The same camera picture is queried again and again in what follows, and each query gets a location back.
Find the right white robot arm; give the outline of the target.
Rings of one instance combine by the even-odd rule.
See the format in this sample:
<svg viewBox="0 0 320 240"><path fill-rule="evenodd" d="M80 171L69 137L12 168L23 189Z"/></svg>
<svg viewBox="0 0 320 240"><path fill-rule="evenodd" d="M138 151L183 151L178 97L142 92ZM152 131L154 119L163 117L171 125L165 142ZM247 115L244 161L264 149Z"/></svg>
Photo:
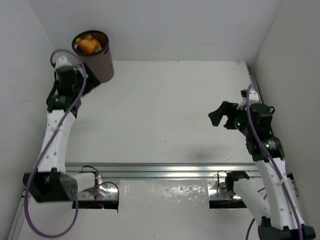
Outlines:
<svg viewBox="0 0 320 240"><path fill-rule="evenodd" d="M224 127L245 136L246 148L260 173L267 199L253 189L252 179L243 170L227 173L225 187L239 195L249 209L258 225L259 239L313 240L316 232L305 224L290 192L281 141L271 133L274 111L272 106L258 102L240 107L223 101L208 114L213 126L217 127L226 116Z"/></svg>

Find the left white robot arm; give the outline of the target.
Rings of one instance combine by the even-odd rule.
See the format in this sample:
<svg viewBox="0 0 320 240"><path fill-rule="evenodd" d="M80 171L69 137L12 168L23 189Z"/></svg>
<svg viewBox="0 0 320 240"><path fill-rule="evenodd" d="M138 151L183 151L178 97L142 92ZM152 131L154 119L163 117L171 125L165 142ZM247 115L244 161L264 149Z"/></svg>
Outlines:
<svg viewBox="0 0 320 240"><path fill-rule="evenodd" d="M64 63L54 72L54 84L46 99L47 124L41 147L41 161L31 183L30 172L23 175L23 184L38 203L74 201L77 194L94 187L96 175L66 172L68 139L84 96L100 84L89 67Z"/></svg>

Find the orange bottle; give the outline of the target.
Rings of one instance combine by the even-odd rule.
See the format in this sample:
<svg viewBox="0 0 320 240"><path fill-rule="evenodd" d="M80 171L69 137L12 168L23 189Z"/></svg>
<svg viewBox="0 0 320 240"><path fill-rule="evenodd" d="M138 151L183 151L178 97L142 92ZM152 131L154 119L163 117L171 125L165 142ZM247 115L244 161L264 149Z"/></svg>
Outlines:
<svg viewBox="0 0 320 240"><path fill-rule="evenodd" d="M78 37L78 38L75 40L75 42L76 42L77 45L79 45L82 40L88 40L88 41L90 41L90 42L92 42L92 43L94 43L94 44L98 44L98 43L99 43L99 41L96 40L95 38L93 38L93 36L90 35L90 34L87 35L87 36L85 36L85 37L83 37L83 38Z"/></svg>
<svg viewBox="0 0 320 240"><path fill-rule="evenodd" d="M81 50L87 54L96 53L101 50L98 44L87 39L81 39L78 45L81 48Z"/></svg>

